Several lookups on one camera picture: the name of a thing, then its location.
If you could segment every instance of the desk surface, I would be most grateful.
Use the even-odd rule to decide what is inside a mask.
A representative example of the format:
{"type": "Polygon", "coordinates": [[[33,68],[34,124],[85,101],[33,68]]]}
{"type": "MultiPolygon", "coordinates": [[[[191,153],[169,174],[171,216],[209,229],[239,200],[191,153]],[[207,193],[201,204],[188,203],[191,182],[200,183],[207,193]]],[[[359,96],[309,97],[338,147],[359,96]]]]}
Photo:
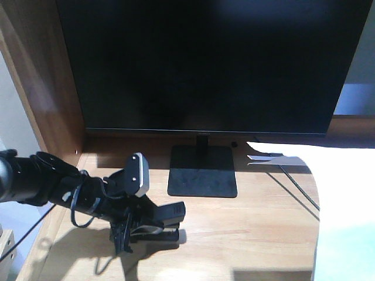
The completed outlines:
{"type": "MultiPolygon", "coordinates": [[[[118,170],[130,148],[121,140],[100,143],[88,144],[79,168],[103,177],[118,170]]],[[[147,155],[151,163],[160,160],[160,151],[147,155]]],[[[237,167],[247,161],[246,153],[246,145],[235,150],[237,167]]],[[[318,213],[275,167],[237,170],[237,198],[171,197],[169,171],[151,165],[149,198],[157,205],[186,204],[181,238],[179,244],[133,244],[135,252],[122,258],[112,256],[107,222],[95,219],[88,229],[78,229],[69,210],[55,208],[18,280],[309,280],[319,222],[302,204],[318,213]]],[[[292,175],[317,201],[312,175],[292,175]]],[[[87,218],[80,214],[77,221],[87,218]]]]}

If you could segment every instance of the black cable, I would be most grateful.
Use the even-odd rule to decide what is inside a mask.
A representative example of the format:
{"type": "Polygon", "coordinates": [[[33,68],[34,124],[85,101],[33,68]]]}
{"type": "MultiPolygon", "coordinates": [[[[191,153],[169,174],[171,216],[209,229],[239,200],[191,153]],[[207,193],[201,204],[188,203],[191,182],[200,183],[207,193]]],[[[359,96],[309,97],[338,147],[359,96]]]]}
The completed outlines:
{"type": "Polygon", "coordinates": [[[8,252],[6,252],[1,258],[0,258],[0,262],[2,262],[4,259],[6,259],[7,256],[9,256],[14,250],[15,248],[18,247],[19,244],[21,244],[21,242],[23,240],[25,240],[25,238],[27,236],[29,236],[29,234],[34,230],[34,228],[36,228],[36,226],[38,224],[40,224],[41,221],[43,221],[43,219],[52,211],[53,208],[55,208],[56,205],[54,204],[52,207],[49,208],[48,211],[45,212],[44,215],[42,215],[42,217],[40,219],[38,219],[38,221],[36,223],[34,223],[34,225],[32,227],[30,227],[30,229],[24,234],[24,236],[16,243],[14,244],[9,250],[8,252]]]}
{"type": "MultiPolygon", "coordinates": [[[[259,139],[255,136],[254,139],[260,143],[259,139]]],[[[277,165],[283,172],[284,174],[290,179],[290,181],[295,185],[295,187],[305,196],[307,200],[318,210],[320,211],[320,207],[315,203],[315,201],[305,192],[305,190],[302,189],[301,186],[293,179],[293,177],[283,168],[281,165],[277,165]]]]}

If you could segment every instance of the black monitor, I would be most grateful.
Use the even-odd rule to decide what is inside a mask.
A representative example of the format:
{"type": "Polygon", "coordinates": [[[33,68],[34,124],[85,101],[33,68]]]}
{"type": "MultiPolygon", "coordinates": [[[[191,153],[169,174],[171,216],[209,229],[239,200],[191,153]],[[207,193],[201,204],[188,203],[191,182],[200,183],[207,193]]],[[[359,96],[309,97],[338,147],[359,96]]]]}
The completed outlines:
{"type": "MultiPolygon", "coordinates": [[[[88,131],[324,135],[371,3],[57,0],[57,7],[88,131]]],[[[206,139],[198,143],[207,155],[206,139]]],[[[194,171],[202,161],[185,161],[186,151],[172,162],[194,171]]]]}

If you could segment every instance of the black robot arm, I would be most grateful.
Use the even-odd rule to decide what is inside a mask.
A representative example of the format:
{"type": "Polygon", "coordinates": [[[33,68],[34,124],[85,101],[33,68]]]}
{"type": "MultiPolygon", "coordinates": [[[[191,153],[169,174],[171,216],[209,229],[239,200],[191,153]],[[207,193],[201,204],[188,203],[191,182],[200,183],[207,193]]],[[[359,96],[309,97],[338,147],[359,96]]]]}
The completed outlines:
{"type": "Polygon", "coordinates": [[[116,255],[132,252],[130,242],[179,239],[184,203],[156,206],[145,195],[148,189],[148,164],[140,153],[128,158],[125,169],[101,179],[45,152],[30,158],[17,157],[13,149],[0,152],[0,202],[41,206],[50,201],[71,209],[72,223],[82,228],[95,217],[109,221],[116,255]],[[92,219],[79,225],[76,211],[92,219]]]}

